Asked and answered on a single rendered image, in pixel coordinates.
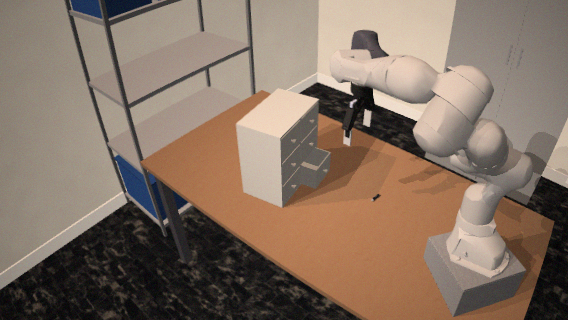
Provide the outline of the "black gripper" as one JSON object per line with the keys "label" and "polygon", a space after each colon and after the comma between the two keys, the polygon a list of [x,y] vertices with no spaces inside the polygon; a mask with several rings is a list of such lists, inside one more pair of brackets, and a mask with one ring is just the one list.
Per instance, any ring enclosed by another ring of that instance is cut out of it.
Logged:
{"label": "black gripper", "polygon": [[[353,127],[354,122],[356,120],[356,117],[357,117],[358,113],[361,111],[362,107],[363,106],[365,107],[363,125],[366,125],[368,127],[371,126],[372,112],[374,112],[373,107],[375,107],[372,88],[357,86],[357,85],[355,85],[354,83],[351,82],[350,91],[354,95],[354,98],[353,98],[353,101],[348,102],[348,108],[347,108],[345,118],[344,118],[344,121],[343,121],[343,125],[342,125],[342,129],[344,129],[343,144],[346,144],[348,146],[351,146],[352,127]],[[368,103],[369,103],[369,105],[368,105]],[[359,108],[359,109],[357,109],[356,107]],[[356,109],[356,111],[355,111],[355,109]]]}

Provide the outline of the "grey small chest of drawers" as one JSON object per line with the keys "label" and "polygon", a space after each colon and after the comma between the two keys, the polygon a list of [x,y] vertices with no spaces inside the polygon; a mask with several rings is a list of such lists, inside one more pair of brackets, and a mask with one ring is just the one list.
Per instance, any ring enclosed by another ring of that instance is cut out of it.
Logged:
{"label": "grey small chest of drawers", "polygon": [[[283,205],[283,185],[300,167],[301,142],[317,126],[317,124],[301,140],[301,118],[316,104],[319,99],[295,92],[277,89],[239,122],[236,123],[237,140],[241,167],[243,192],[251,196],[279,206]],[[282,184],[282,148],[281,138],[300,120],[300,165]],[[299,185],[299,186],[300,186]]]}

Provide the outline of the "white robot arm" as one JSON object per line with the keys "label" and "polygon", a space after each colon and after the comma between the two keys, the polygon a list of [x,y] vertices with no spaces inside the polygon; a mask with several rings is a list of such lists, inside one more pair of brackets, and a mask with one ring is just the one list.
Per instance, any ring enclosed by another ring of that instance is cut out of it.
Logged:
{"label": "white robot arm", "polygon": [[446,241],[450,261],[489,278],[499,276],[509,254],[493,217],[506,194],[531,180],[534,167],[529,156],[509,147],[497,123],[479,118],[494,93],[490,79],[473,66],[439,73],[414,56],[389,56],[371,30],[355,31],[351,49],[361,50],[337,50],[331,56],[331,75],[338,83],[370,87],[411,104],[427,104],[434,97],[413,128],[417,144],[439,158],[450,156],[454,167],[486,180],[465,190]]}

